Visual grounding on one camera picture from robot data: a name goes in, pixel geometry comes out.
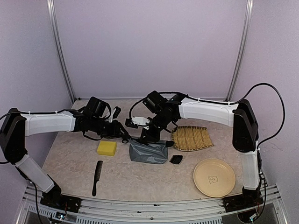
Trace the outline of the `grey zip pouch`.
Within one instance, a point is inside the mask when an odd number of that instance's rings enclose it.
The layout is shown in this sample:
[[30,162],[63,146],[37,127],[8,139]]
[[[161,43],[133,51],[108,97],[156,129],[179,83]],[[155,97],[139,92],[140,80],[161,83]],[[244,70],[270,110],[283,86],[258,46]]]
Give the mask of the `grey zip pouch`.
[[131,161],[150,164],[164,164],[168,160],[168,148],[173,141],[161,140],[157,143],[142,144],[136,140],[129,141],[129,156]]

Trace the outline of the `yellow sponge block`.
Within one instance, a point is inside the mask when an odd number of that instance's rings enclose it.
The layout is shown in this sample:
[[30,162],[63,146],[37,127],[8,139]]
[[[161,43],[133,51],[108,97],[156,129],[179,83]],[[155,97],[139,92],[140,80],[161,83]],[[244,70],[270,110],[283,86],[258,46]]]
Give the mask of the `yellow sponge block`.
[[117,143],[115,141],[101,140],[97,148],[99,155],[114,156],[116,152]]

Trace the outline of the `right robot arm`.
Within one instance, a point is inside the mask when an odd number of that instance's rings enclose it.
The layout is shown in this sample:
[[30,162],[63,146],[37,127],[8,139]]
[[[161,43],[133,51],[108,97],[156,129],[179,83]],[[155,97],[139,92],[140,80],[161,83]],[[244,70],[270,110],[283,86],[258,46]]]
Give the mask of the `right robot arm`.
[[162,92],[153,91],[142,103],[154,114],[153,118],[136,117],[132,121],[142,126],[140,137],[143,142],[157,142],[160,132],[170,123],[179,119],[199,119],[226,125],[233,129],[232,144],[240,153],[243,170],[243,188],[239,203],[249,207],[257,200],[260,187],[260,163],[258,153],[258,123],[248,100],[220,102],[192,98],[186,94],[174,92],[167,99]]

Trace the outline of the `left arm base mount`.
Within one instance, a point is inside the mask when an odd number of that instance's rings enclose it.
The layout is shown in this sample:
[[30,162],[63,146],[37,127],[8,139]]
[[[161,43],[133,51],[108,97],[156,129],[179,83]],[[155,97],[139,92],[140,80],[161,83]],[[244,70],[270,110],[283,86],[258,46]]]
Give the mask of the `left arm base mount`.
[[40,203],[66,212],[78,213],[81,201],[79,197],[62,194],[61,188],[54,183],[54,187],[49,192],[42,193]]

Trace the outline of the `black clipper guard attachment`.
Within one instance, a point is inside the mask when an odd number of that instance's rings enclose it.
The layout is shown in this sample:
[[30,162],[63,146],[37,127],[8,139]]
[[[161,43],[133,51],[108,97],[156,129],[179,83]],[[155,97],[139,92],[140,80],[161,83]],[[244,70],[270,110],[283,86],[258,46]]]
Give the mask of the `black clipper guard attachment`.
[[179,165],[183,159],[183,155],[173,155],[169,160],[170,163]]

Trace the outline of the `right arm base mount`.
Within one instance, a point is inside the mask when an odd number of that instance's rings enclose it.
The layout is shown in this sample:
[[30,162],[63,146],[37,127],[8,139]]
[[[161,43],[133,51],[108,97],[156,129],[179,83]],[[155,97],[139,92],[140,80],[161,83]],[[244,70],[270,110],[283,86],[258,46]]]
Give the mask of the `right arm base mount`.
[[256,190],[248,190],[243,188],[241,194],[227,196],[223,198],[222,201],[226,212],[243,210],[257,206],[258,204],[263,204],[260,188],[257,188]]

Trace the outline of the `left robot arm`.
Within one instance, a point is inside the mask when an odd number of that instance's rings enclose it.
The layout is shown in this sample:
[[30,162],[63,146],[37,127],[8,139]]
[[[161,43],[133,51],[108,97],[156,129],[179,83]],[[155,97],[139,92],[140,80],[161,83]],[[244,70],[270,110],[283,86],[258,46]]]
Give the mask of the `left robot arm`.
[[14,165],[22,174],[47,194],[47,200],[59,208],[65,204],[60,187],[29,156],[25,138],[31,135],[56,132],[96,133],[101,139],[121,138],[127,142],[129,133],[116,120],[121,109],[96,97],[91,97],[79,110],[63,109],[54,112],[21,112],[12,108],[1,117],[0,148],[6,163]]

